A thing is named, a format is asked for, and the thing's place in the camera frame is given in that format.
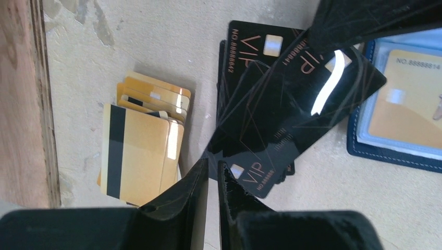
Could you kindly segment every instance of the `white stitching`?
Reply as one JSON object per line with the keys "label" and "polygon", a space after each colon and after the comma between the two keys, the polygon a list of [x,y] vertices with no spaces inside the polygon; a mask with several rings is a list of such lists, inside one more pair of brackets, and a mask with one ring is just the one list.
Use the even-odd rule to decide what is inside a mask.
{"label": "white stitching", "polygon": [[427,165],[427,164],[422,164],[422,163],[418,163],[418,162],[416,163],[416,162],[413,162],[413,161],[401,160],[401,159],[391,158],[391,157],[382,156],[382,155],[375,155],[375,154],[370,154],[370,153],[366,153],[366,152],[362,152],[362,151],[356,150],[356,148],[354,146],[354,142],[356,141],[356,121],[358,120],[359,110],[360,110],[360,107],[358,107],[357,110],[356,110],[356,115],[355,115],[354,122],[353,122],[353,150],[355,152],[357,152],[359,154],[370,155],[370,156],[374,156],[374,157],[379,157],[379,158],[384,158],[384,159],[389,159],[389,160],[400,161],[400,162],[403,162],[403,163],[409,163],[409,164],[414,164],[414,165],[423,166],[423,167],[437,168],[437,169],[442,170],[441,167],[435,167],[435,166],[431,166],[431,165]]}
{"label": "white stitching", "polygon": [[370,59],[369,59],[370,62],[372,62],[372,58],[373,58],[373,54],[374,54],[374,47],[376,47],[376,46],[372,46],[370,49]]}

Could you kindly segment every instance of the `stack of black cards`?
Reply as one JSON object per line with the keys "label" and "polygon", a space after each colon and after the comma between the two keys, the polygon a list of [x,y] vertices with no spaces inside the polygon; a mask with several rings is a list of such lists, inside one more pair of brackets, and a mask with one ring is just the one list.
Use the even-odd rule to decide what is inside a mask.
{"label": "stack of black cards", "polygon": [[354,47],[318,54],[308,31],[232,21],[220,43],[217,128],[202,157],[227,165],[253,195],[385,84]]}

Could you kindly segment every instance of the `card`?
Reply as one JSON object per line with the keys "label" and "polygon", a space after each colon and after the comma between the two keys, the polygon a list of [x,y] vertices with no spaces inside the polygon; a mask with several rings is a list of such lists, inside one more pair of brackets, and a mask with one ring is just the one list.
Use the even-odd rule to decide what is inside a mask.
{"label": "card", "polygon": [[145,108],[143,106],[140,106],[138,104],[135,104],[135,103],[129,102],[127,100],[123,100],[123,99],[118,100],[117,105],[120,107],[123,107],[123,108],[129,108],[129,109],[132,109],[132,110],[135,110],[138,112],[142,112],[145,114],[150,113],[150,112],[154,112],[153,110],[150,110],[148,108]]}
{"label": "card", "polygon": [[279,177],[279,179],[276,180],[275,184],[281,184],[282,182],[284,182],[286,180],[287,174],[286,174],[287,170],[284,170],[283,174]]}
{"label": "card", "polygon": [[442,57],[393,50],[369,134],[442,149]]}
{"label": "card", "polygon": [[132,78],[138,79],[142,82],[147,82],[147,83],[159,86],[163,89],[170,90],[170,91],[175,92],[177,94],[183,95],[190,100],[191,93],[189,90],[175,86],[175,85],[170,84],[168,82],[160,81],[158,79],[148,77],[148,76],[145,76],[143,74],[136,73],[133,71],[127,71],[126,77],[132,77]]}
{"label": "card", "polygon": [[178,159],[181,151],[182,137],[184,135],[183,125],[170,122],[169,134],[167,137],[167,148],[164,156],[164,165],[159,193],[169,189],[177,182]]}
{"label": "card", "polygon": [[184,122],[187,116],[187,112],[178,108],[170,103],[163,102],[161,100],[152,98],[148,95],[142,94],[136,90],[130,89],[128,87],[124,88],[122,100],[137,104],[139,106],[148,108],[153,111],[166,111],[170,117]]}
{"label": "card", "polygon": [[266,24],[231,21],[220,84],[219,110],[229,103],[238,82],[250,62],[272,65],[302,30]]}
{"label": "card", "polygon": [[117,83],[117,102],[121,100],[121,96],[123,95],[123,90],[125,88],[125,84],[122,82]]}
{"label": "card", "polygon": [[247,93],[255,87],[255,84],[263,75],[265,75],[269,68],[269,65],[266,65],[258,60],[249,63],[248,68],[245,69],[241,78],[239,79],[237,87],[233,91],[229,103],[224,107],[223,115],[219,118],[221,123],[231,114],[233,109],[244,100]]}
{"label": "card", "polygon": [[175,182],[180,181],[181,179],[182,179],[181,168],[179,167],[179,164],[178,164],[178,167],[177,167],[177,179],[176,179]]}
{"label": "card", "polygon": [[[151,111],[151,110],[149,110],[149,111],[146,111],[146,112],[142,112],[142,113],[146,113],[147,115],[151,115],[151,116],[155,116],[155,117],[159,117],[159,118],[162,118],[162,119],[169,119],[169,117],[168,117],[168,115],[167,115],[167,112],[165,112],[165,111]],[[98,178],[97,178],[97,184],[98,184],[98,186],[100,186],[101,185],[101,169],[100,169],[100,172],[99,172],[99,174],[98,174]]]}
{"label": "card", "polygon": [[287,172],[286,172],[286,175],[288,175],[288,176],[292,176],[292,175],[294,175],[295,172],[296,172],[296,171],[295,171],[295,169],[294,169],[294,162],[293,162],[293,163],[291,163],[290,165],[287,166]]}
{"label": "card", "polygon": [[185,111],[189,109],[189,98],[184,95],[177,94],[170,90],[163,89],[156,85],[150,84],[148,82],[143,82],[132,77],[126,77],[124,84],[130,89],[141,92],[152,98],[170,103],[178,108],[184,109]]}
{"label": "card", "polygon": [[265,198],[294,159],[385,81],[353,47],[321,55],[302,33],[219,123],[214,136],[224,137],[205,152],[210,172],[224,161]]}
{"label": "card", "polygon": [[[229,112],[227,112],[226,110],[231,110],[233,107],[236,106],[235,104],[238,104],[240,101],[242,101],[244,98],[244,91],[245,93],[248,93],[250,88],[254,86],[254,83],[256,83],[264,75],[263,70],[260,69],[260,65],[261,62],[259,61],[250,62],[249,67],[244,71],[243,75],[241,76],[240,82],[238,83],[238,86],[240,87],[236,89],[236,92],[230,99],[229,105],[225,107],[225,113],[229,114]],[[221,117],[218,117],[218,123],[221,122]],[[211,139],[213,150],[217,152],[223,150],[222,147],[224,147],[224,144],[221,143],[221,140],[225,136],[226,135],[222,130],[215,131]]]}
{"label": "card", "polygon": [[218,123],[218,115],[220,112],[219,109],[219,102],[222,98],[220,98],[220,95],[223,95],[221,92],[221,77],[223,76],[223,62],[224,62],[224,53],[226,50],[226,40],[222,40],[219,43],[219,55],[218,55],[218,82],[216,83],[216,123]]}
{"label": "card", "polygon": [[101,191],[144,205],[160,192],[170,122],[110,104],[103,118]]}

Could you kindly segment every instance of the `concrete floor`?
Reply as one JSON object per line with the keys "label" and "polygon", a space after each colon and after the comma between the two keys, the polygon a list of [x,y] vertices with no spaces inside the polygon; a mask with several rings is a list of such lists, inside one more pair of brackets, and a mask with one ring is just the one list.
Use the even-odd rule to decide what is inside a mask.
{"label": "concrete floor", "polygon": [[[318,0],[43,0],[63,207],[123,206],[102,195],[102,107],[132,69],[194,92],[182,167],[214,129],[218,43],[232,19],[306,28]],[[263,202],[275,210],[353,209],[385,249],[440,249],[442,174],[349,156],[346,121],[296,161],[296,175]],[[219,249],[216,183],[209,183],[205,249]]]}

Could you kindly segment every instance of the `gold card in sleeve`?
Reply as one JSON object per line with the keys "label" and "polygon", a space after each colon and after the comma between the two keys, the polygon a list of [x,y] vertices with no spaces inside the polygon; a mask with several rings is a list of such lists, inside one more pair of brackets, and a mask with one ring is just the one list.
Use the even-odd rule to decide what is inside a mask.
{"label": "gold card in sleeve", "polygon": [[163,89],[162,87],[150,84],[148,82],[143,82],[132,77],[126,77],[124,84],[130,89],[141,92],[152,98],[170,103],[178,108],[184,109],[185,111],[189,109],[189,98],[184,95],[177,94],[170,90]]}
{"label": "gold card in sleeve", "polygon": [[178,108],[170,103],[152,98],[128,87],[124,88],[121,99],[151,109],[153,111],[164,110],[169,114],[170,117],[181,122],[184,122],[186,120],[187,112],[184,109]]}
{"label": "gold card in sleeve", "polygon": [[442,57],[393,50],[384,75],[369,134],[442,148]]}
{"label": "gold card in sleeve", "polygon": [[101,191],[144,205],[160,194],[171,122],[110,104],[103,117]]}
{"label": "gold card in sleeve", "polygon": [[127,71],[126,77],[132,77],[132,78],[138,79],[140,81],[147,82],[147,83],[162,87],[163,89],[170,90],[170,91],[175,92],[177,94],[183,95],[190,100],[191,94],[190,94],[190,91],[187,89],[184,89],[184,88],[175,86],[173,84],[163,82],[158,79],[148,77],[148,76],[145,76],[143,74],[136,73],[133,71]]}

